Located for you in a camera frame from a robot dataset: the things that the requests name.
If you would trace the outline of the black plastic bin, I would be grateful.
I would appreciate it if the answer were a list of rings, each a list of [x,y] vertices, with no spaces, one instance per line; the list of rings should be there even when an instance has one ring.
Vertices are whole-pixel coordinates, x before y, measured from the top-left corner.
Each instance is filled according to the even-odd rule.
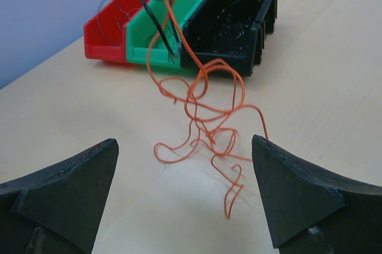
[[[202,64],[221,58],[240,76],[249,77],[261,63],[277,10],[278,0],[204,0],[182,31]]]

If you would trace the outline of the red plastic bin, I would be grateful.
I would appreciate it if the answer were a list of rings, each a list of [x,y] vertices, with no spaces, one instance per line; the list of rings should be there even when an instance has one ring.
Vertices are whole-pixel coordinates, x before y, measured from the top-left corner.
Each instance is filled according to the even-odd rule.
[[[103,0],[84,24],[85,57],[126,64],[127,26],[142,9],[140,0]]]

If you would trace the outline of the orange black wire ball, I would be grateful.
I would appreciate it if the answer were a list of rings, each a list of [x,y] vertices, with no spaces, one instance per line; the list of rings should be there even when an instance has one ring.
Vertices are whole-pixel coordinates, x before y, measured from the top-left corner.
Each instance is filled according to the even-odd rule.
[[[195,52],[191,49],[183,31],[180,29],[180,25],[172,8],[172,4],[175,2],[176,0],[164,0],[167,13],[162,24],[156,23],[157,31],[148,46],[146,67],[152,81],[157,85],[159,92],[163,96],[172,99],[174,103],[183,103],[184,112],[190,120],[188,137],[181,145],[176,147],[170,147],[165,143],[158,142],[153,147],[153,154],[155,158],[163,164],[175,164],[192,156],[199,144],[205,145],[205,147],[212,152],[212,157],[210,159],[212,167],[230,183],[230,187],[224,196],[223,202],[225,218],[230,219],[235,200],[244,188],[244,184],[240,183],[242,166],[238,163],[231,166],[231,169],[237,172],[236,177],[231,179],[215,164],[215,159],[221,157],[229,157],[241,161],[249,161],[249,159],[232,153],[238,136],[238,130],[231,127],[224,127],[223,124],[235,112],[241,109],[255,109],[261,119],[264,135],[268,138],[266,122],[259,107],[245,103],[246,89],[244,79],[236,70],[230,67],[228,63],[221,58],[212,59],[208,63],[204,65],[202,64]],[[151,52],[154,44],[160,36],[162,39],[166,39],[164,27],[169,20],[174,23],[175,32],[180,36],[181,43],[185,46],[187,53],[198,67],[198,74],[191,84],[185,79],[177,76],[171,76],[158,81],[152,72],[150,65]],[[229,109],[218,109],[201,102],[201,99],[208,91],[209,74],[213,71],[226,71],[231,74],[233,78],[232,105]],[[192,147],[191,150],[177,160],[165,160],[158,154],[158,148],[162,146],[167,150],[176,153],[176,150],[182,148],[187,143]]]

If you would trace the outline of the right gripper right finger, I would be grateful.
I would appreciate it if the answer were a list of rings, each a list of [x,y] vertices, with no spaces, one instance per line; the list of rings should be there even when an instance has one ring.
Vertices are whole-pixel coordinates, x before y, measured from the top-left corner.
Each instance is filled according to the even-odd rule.
[[[381,187],[319,167],[255,135],[252,160],[279,253],[381,253]]]

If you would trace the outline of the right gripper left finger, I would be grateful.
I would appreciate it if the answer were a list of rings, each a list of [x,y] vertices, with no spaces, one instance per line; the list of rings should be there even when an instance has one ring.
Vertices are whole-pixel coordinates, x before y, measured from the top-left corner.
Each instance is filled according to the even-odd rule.
[[[1,253],[91,253],[119,146],[106,139],[1,184]]]

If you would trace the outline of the green plastic bin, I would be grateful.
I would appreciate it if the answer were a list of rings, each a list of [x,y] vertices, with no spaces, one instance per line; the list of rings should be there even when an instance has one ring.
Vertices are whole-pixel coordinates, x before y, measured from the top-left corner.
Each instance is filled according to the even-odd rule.
[[[180,27],[184,26],[203,1],[204,0],[175,1],[172,5],[172,9]],[[157,31],[154,22],[144,8],[133,17],[127,24],[126,34],[126,58],[129,63],[146,64],[149,44]],[[181,39],[174,37],[171,20],[167,21],[164,28],[164,34],[166,35],[170,47],[175,51],[177,56],[173,57],[170,55],[162,38],[159,37],[150,52],[150,65],[179,69],[181,54],[178,52],[177,43]]]

